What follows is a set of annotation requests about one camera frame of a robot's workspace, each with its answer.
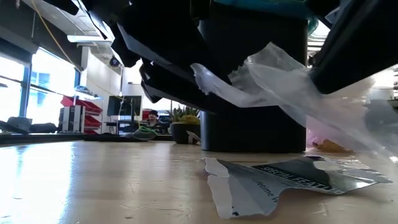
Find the plant pot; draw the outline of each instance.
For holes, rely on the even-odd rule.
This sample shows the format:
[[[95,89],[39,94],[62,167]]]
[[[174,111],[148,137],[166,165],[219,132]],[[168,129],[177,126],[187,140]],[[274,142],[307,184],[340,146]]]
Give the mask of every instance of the plant pot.
[[[177,144],[188,144],[188,133],[190,131],[196,134],[200,138],[200,125],[199,124],[181,124],[172,123],[170,125],[170,130],[172,132],[173,140]]]

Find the wooden floor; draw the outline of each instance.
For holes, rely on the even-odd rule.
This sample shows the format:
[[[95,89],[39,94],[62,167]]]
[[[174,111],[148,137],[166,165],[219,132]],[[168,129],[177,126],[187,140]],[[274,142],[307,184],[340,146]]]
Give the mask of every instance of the wooden floor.
[[[171,142],[58,142],[0,148],[0,223],[398,223],[398,185],[333,197],[281,196],[269,217],[221,220],[203,157],[242,164],[294,156],[203,152]],[[361,160],[397,181],[393,164]]]

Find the clear plastic bag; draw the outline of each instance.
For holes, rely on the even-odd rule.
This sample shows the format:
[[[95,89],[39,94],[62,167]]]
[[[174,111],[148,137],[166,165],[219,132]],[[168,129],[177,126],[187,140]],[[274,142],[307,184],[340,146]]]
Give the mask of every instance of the clear plastic bag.
[[[278,105],[302,126],[347,149],[383,152],[387,156],[397,152],[398,131],[394,123],[398,124],[398,114],[387,101],[373,112],[364,105],[363,96],[374,84],[371,77],[322,95],[308,76],[309,69],[272,43],[249,56],[229,76],[233,80],[241,74],[252,80],[249,85],[236,82],[241,84],[239,89],[214,82],[216,76],[200,64],[193,64],[192,68],[205,93],[215,93],[238,107]],[[389,125],[383,123],[386,118]]]

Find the potted plant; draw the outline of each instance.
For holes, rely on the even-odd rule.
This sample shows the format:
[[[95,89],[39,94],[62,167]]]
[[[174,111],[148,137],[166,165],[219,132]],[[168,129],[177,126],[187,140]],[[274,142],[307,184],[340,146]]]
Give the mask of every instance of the potted plant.
[[[184,109],[180,107],[168,111],[172,124],[170,131],[173,140],[178,144],[188,144],[188,133],[190,131],[200,137],[200,120],[198,118],[199,110],[186,106]]]

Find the computer monitor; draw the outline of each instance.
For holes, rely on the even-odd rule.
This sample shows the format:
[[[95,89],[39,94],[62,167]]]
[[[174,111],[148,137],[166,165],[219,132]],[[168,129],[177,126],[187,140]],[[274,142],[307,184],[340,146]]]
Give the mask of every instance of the computer monitor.
[[[109,96],[108,116],[139,116],[140,110],[141,96]]]

